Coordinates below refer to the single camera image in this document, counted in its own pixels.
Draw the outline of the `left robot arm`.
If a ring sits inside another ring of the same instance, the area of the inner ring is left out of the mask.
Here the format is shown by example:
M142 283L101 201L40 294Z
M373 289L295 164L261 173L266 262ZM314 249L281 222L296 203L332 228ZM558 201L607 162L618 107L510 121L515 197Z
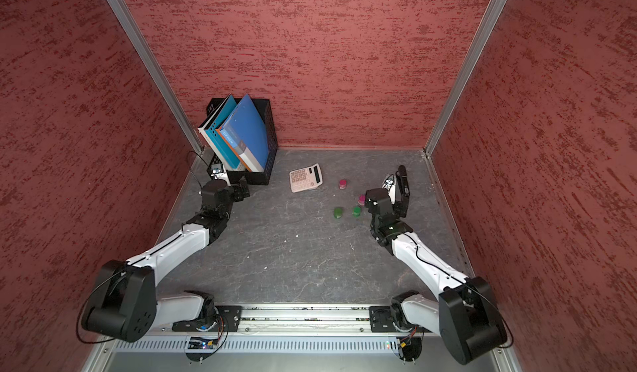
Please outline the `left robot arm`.
M200 291L158 297L157 285L176 267L213 244L227 227L232 207L250 196L247 180L230 182L217 155L204 162L210 180L200 186L202 205L197 214L164 241L125 261L111 260L101 267L96 284L78 313L76 339L82 332L101 335L101 342L135 342L156 327L191 323L199 332L217 328L225 321L214 297Z

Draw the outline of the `orange spine book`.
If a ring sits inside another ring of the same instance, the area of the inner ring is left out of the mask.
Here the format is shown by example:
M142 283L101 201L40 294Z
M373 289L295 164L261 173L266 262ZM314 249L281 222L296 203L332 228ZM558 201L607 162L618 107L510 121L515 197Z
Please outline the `orange spine book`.
M231 147L229 142L227 140L225 140L224 136L221 134L221 132L218 129L215 130L215 135L217 136L217 138L221 142L221 145L222 145L222 148L223 148L223 152L225 154L224 158L228 162L227 170L229 170L229 171L246 171L247 168L244 165L243 161L239 158L239 156L237 156L237 154L234 151L234 149Z

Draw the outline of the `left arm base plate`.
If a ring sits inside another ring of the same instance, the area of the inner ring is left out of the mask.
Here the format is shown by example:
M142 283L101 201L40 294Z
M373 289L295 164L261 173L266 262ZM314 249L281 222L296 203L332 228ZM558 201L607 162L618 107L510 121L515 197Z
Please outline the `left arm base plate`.
M241 306L215 306L212 317L196 321L174 322L172 331L197 334L237 332L242 320L242 312Z

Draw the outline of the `blue book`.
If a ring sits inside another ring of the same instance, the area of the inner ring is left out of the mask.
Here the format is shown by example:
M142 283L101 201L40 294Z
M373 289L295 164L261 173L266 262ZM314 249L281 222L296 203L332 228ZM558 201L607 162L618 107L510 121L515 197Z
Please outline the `blue book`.
M267 128L246 94L221 126L221 134L250 172L264 172L269 156Z

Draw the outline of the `teal book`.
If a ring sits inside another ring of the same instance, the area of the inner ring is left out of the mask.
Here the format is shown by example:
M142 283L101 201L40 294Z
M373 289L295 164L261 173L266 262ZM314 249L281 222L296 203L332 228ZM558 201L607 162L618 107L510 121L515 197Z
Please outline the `teal book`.
M231 94L224 99L213 98L207 106L207 117L198 127L204 140L220 159L227 171L239 171L242 163L221 134L221 126L237 106Z

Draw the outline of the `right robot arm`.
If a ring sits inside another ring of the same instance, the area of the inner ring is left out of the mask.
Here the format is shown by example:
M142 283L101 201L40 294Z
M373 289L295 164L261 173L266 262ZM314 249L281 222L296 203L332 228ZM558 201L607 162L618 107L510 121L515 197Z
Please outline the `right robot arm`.
M401 359L414 361L419 357L422 342L416 337L419 328L438 335L461 365L491 350L512 347L514 334L498 309L489 283L451 267L404 222L410 195L405 166L399 166L381 187L365 194L373 239L406 264L434 295L428 299L419 292L408 291L393 297L389 307L392 323L396 330L405 333L400 341Z

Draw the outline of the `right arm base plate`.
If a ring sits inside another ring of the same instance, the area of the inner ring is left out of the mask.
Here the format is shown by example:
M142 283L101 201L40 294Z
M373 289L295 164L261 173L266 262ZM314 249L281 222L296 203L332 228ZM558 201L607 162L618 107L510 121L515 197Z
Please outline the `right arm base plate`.
M398 322L396 314L389 306L371 306L368 309L369 323L373 333L396 333L408 335L416 329L417 333L430 333L424 327L417 327L407 322Z

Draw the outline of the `pink calculator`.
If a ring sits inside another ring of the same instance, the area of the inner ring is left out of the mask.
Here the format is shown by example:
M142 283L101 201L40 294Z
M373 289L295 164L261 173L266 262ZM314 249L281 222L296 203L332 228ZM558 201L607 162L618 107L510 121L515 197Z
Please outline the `pink calculator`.
M319 164L291 171L289 174L290 189L293 193L317 189L324 183Z

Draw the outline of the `black mesh file holder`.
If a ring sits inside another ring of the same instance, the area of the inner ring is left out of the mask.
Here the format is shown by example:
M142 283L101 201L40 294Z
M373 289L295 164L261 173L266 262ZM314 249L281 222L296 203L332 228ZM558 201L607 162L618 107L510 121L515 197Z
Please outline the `black mesh file holder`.
M212 98L199 133L221 161L228 180L244 178L251 185L266 186L278 151L270 101L245 95Z

